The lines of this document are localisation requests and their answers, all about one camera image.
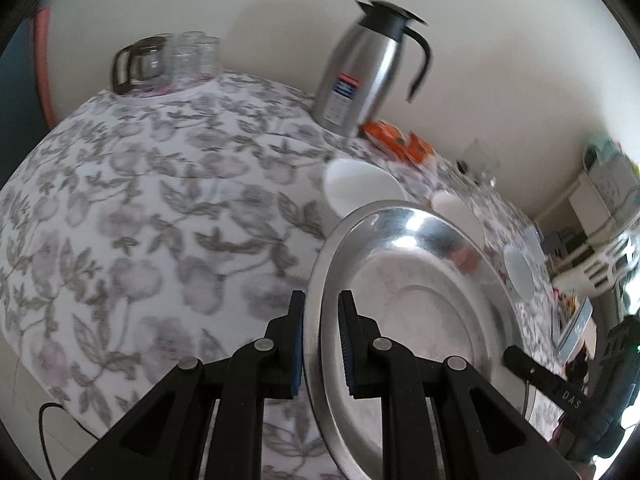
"orange package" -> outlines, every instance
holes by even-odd
[[[397,160],[406,160],[406,143],[402,132],[385,121],[363,124],[362,131],[381,152]]]
[[[435,155],[434,149],[416,134],[409,134],[409,145],[406,147],[407,158],[416,166],[423,164],[428,158]]]

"floral tablecloth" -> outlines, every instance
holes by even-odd
[[[420,202],[466,197],[486,252],[521,247],[536,295],[516,304],[527,351],[558,370],[550,283],[522,237],[529,220],[495,192],[388,160],[317,126],[310,96],[225,73],[188,100],[127,106],[108,91],[60,123],[0,192],[0,320],[24,365],[97,434],[185,355],[230,355],[286,312],[322,246],[324,165],[388,169]],[[557,417],[536,396],[532,424]],[[263,478],[340,478],[305,389],[265,406]]]

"label on jug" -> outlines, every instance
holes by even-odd
[[[359,86],[360,82],[357,79],[346,74],[340,74],[327,99],[323,117],[327,121],[341,126],[347,113],[349,113],[351,102],[355,99]]]

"drinking glass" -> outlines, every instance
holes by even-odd
[[[188,30],[178,35],[177,46],[193,46],[202,38],[205,38],[206,34],[201,30]]]
[[[457,163],[460,172],[468,174],[476,184],[495,185],[495,170],[500,167],[500,160],[484,140],[475,139],[469,144]]]
[[[206,36],[196,42],[199,57],[198,73],[206,79],[211,79],[220,74],[220,39]]]
[[[165,38],[166,40],[166,43],[164,44],[164,51],[162,52],[162,58],[164,60],[164,66],[166,67],[165,80],[170,83],[174,77],[175,36],[170,32],[161,32],[160,34],[155,34],[155,36]]]
[[[198,50],[193,46],[179,46],[174,52],[174,84],[178,87],[190,85],[196,78]]]

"metal tray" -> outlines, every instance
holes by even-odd
[[[354,400],[344,378],[337,299],[417,356],[466,358],[516,409],[530,415],[524,383],[502,366],[522,346],[509,295],[482,252],[452,224],[408,202],[366,205],[342,220],[314,265],[306,296],[305,377],[318,427],[350,480],[382,480],[380,401]]]

